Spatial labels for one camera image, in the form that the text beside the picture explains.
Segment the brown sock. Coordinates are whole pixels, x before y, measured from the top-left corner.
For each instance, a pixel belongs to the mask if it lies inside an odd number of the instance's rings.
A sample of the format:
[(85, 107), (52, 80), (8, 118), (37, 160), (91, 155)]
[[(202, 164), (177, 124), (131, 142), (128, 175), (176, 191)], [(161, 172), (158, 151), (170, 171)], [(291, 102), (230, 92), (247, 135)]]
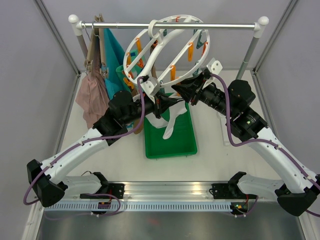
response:
[[(152, 52), (154, 51), (154, 49), (155, 49), (155, 47), (157, 46), (157, 44), (158, 44), (158, 41), (155, 40), (155, 41), (153, 42), (153, 44), (150, 46), (150, 50), (149, 50), (149, 53), (150, 53), (150, 54), (152, 54)], [(152, 68), (151, 68), (151, 76), (152, 76), (153, 78), (156, 78), (156, 79), (158, 78), (158, 77), (157, 77), (157, 73), (156, 73), (155, 64), (152, 65)]]
[(135, 135), (138, 135), (143, 130), (143, 128), (144, 128), (144, 120), (142, 118), (136, 119), (133, 122), (132, 129)]

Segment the white round clip hanger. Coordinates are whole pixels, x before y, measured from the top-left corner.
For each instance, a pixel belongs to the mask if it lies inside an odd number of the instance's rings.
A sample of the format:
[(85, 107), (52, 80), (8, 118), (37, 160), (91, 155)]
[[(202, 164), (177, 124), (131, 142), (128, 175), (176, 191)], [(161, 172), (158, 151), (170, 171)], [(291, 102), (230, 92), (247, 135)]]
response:
[[(199, 18), (180, 14), (152, 20), (127, 47), (123, 58), (123, 74), (127, 82), (151, 75), (159, 64), (157, 80), (160, 88), (177, 84), (196, 72), (205, 62), (211, 45), (209, 30)], [(150, 47), (157, 46), (150, 54)]]

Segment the white black striped sock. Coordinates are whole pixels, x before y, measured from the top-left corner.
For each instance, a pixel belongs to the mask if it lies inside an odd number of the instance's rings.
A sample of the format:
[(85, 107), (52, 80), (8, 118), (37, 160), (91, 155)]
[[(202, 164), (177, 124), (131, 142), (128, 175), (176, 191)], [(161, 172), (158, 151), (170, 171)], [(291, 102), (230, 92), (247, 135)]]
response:
[(149, 121), (149, 123), (155, 127), (156, 129), (165, 128), (168, 125), (168, 121), (166, 121), (164, 118), (156, 118), (156, 116), (153, 113), (150, 113), (146, 116), (146, 119)]

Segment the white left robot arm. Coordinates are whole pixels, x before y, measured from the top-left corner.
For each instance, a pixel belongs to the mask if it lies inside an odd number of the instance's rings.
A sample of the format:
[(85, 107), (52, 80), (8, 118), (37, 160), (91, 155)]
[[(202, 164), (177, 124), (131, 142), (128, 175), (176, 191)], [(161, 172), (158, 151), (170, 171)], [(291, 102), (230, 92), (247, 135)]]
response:
[(132, 96), (127, 91), (116, 92), (105, 114), (77, 142), (48, 159), (33, 159), (27, 163), (30, 184), (27, 191), (33, 191), (37, 201), (45, 208), (66, 196), (95, 195), (99, 199), (105, 198), (109, 183), (102, 173), (94, 172), (88, 176), (70, 176), (69, 173), (95, 153), (131, 134), (128, 124), (134, 121), (141, 124), (148, 115), (159, 118), (178, 102), (176, 96), (161, 92), (155, 95), (155, 100), (144, 93)]

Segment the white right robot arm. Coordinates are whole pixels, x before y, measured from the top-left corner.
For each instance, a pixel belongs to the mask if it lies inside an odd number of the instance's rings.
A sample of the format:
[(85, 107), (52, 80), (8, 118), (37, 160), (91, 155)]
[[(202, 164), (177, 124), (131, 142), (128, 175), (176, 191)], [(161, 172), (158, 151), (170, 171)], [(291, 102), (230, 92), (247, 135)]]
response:
[(240, 171), (228, 181), (231, 196), (273, 200), (296, 217), (303, 213), (316, 215), (309, 208), (320, 195), (320, 176), (293, 157), (268, 123), (250, 107), (256, 96), (247, 81), (236, 79), (226, 85), (220, 76), (205, 70), (172, 88), (187, 103), (202, 102), (225, 116), (229, 143), (251, 147), (280, 177), (272, 180)]

